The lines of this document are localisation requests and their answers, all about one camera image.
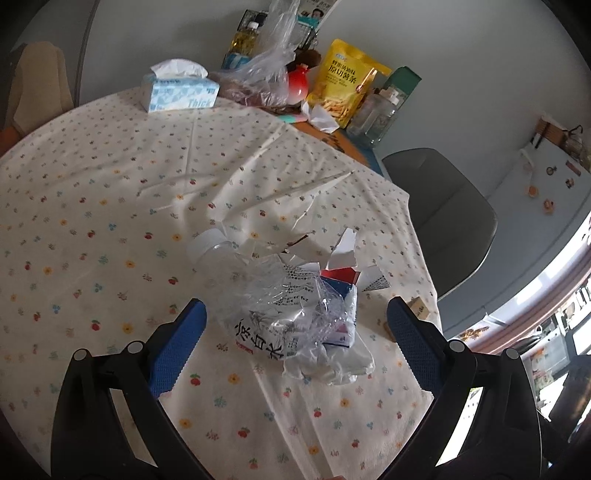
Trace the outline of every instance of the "white tablecloth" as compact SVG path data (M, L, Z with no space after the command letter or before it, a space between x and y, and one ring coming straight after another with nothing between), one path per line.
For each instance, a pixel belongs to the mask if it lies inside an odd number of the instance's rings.
M212 226L235 248L309 233L307 260L326 261L351 227L359 265L378 264L392 285L359 298L372 375L342 387L282 377L210 322L161 402L215 478L373 480L432 399L382 328L394 295L421 296L439 325L408 196L260 110L219 99L148 115L137 93L73 110L0 160L2 412L48 469L72 353L115 353L174 320L195 296L187 241Z

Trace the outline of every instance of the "bag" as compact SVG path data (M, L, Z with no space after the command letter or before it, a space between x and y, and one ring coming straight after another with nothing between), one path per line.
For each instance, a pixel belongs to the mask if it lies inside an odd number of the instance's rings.
M387 76L392 70L337 38L332 42L320 66L314 89L306 100L311 106L320 104L344 128L378 72Z
M296 56L290 44L299 0L273 0L261 28L255 57L235 70L212 72L220 85L218 95L241 105L277 107L287 104L289 84L285 65Z

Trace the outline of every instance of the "white wall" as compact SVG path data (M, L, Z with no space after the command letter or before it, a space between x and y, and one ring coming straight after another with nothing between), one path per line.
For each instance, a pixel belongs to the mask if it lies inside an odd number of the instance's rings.
M591 126L589 69L541 0L343 0L321 50L339 36L423 78L377 155L435 148L484 195L540 112Z
M59 47L64 53L72 98L75 94L82 37L94 2L95 0L50 0L37 12L15 45L18 47L21 43L50 41Z
M138 85L169 57L218 68L245 8L269 0L102 0L81 100ZM423 81L377 150L439 150L488 195L542 111L591 125L591 74L541 0L342 0L320 31Z
M219 69L244 10L269 0L101 0L82 77L80 102L141 83L170 58Z

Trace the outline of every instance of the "beige cushion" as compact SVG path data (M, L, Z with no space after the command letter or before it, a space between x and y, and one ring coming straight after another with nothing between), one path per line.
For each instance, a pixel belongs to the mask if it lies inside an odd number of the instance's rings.
M61 50L49 42L27 45L12 81L5 127L25 136L73 107Z

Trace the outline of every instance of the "small wooden block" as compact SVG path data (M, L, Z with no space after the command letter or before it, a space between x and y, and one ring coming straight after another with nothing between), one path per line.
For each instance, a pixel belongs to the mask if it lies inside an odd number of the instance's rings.
M390 340L392 340L394 343L396 343L396 337L392 333L392 330L390 330L390 327L388 326L388 322L384 322L384 330L386 331L386 335L388 335L388 338L390 338Z
M408 303L409 308L413 311L419 320L427 320L429 316L429 309L422 301L421 297L415 297Z

